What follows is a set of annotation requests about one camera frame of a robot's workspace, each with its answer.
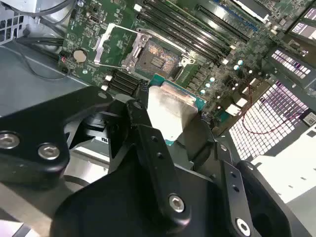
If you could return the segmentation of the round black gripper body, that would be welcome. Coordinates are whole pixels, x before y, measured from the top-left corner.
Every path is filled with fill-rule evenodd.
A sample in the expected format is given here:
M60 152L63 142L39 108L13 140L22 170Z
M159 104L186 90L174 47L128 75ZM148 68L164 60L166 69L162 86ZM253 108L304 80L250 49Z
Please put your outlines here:
M68 197L55 237L228 237L220 189L174 165L145 110L129 108L129 133L115 171Z

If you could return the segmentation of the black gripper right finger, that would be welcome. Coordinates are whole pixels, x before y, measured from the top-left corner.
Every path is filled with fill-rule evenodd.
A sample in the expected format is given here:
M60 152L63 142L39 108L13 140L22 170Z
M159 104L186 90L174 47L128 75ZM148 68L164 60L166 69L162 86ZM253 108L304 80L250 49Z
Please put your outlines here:
M194 237L304 237L306 228L260 171L235 159L200 115L183 120L191 170L180 179L192 208Z

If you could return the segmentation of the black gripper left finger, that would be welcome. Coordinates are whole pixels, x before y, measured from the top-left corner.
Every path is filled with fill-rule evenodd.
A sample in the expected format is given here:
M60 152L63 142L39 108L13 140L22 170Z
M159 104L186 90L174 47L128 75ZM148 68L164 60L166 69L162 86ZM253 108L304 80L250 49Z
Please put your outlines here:
M55 186L69 164L70 149L88 139L88 119L96 115L105 122L115 171L125 152L129 108L146 111L137 100L114 100L89 86L2 117L1 180L32 188Z

